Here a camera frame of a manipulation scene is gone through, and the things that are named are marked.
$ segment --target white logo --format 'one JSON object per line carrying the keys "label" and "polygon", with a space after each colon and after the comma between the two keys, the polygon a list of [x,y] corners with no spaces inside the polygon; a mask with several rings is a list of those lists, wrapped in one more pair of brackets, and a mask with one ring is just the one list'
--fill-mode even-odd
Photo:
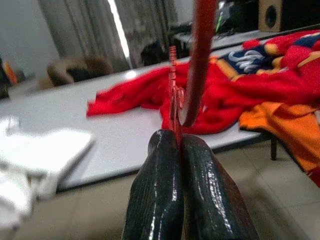
{"label": "white logo", "polygon": [[260,52],[255,50],[247,51],[242,57],[236,57],[234,54],[234,51],[229,53],[229,60],[235,62],[236,66],[239,66],[240,69],[243,69],[246,74],[252,69],[258,67],[257,64],[252,64],[255,60],[263,60],[265,58]]}

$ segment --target orange cloth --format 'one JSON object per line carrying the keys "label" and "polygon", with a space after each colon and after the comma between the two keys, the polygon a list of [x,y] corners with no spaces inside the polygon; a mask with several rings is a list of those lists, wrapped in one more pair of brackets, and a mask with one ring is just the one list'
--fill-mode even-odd
{"label": "orange cloth", "polygon": [[239,122],[242,128],[264,129],[277,136],[285,142],[301,167],[312,174],[320,168],[320,126],[316,110],[307,105],[263,102],[245,111]]}

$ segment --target red cloth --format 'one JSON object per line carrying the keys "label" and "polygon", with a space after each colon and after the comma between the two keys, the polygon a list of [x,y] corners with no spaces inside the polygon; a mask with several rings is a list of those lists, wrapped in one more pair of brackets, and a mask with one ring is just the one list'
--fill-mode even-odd
{"label": "red cloth", "polygon": [[[275,37],[266,44],[274,44],[279,55],[284,55],[281,66],[288,69],[274,74],[250,74],[230,81],[215,64],[208,66],[202,105],[195,124],[183,129],[184,133],[218,133],[235,123],[241,113],[262,102],[281,102],[289,105],[315,104],[320,99],[320,62],[316,59],[298,67],[313,51],[293,42],[305,31]],[[99,92],[95,102],[88,104],[87,116],[114,114],[135,107],[159,109],[163,118],[162,128],[169,128],[170,99],[168,95],[169,67],[155,69],[132,81]],[[186,86],[188,64],[178,64],[176,84]]]}

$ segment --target white cloth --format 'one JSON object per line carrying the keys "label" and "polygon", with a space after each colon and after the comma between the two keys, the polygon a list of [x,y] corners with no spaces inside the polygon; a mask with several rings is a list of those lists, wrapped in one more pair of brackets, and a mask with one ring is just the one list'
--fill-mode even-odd
{"label": "white cloth", "polygon": [[0,119],[0,230],[19,226],[35,197],[49,199],[61,178],[93,142],[87,131],[20,131],[16,117]]}

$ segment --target wall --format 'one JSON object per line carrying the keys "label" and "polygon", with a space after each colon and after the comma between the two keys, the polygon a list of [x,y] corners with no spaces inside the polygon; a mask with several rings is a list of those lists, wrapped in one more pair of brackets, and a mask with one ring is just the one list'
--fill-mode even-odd
{"label": "wall", "polygon": [[0,56],[26,76],[44,77],[59,54],[36,0],[0,0]]}
{"label": "wall", "polygon": [[175,9],[180,23],[192,20],[194,0],[174,0]]}

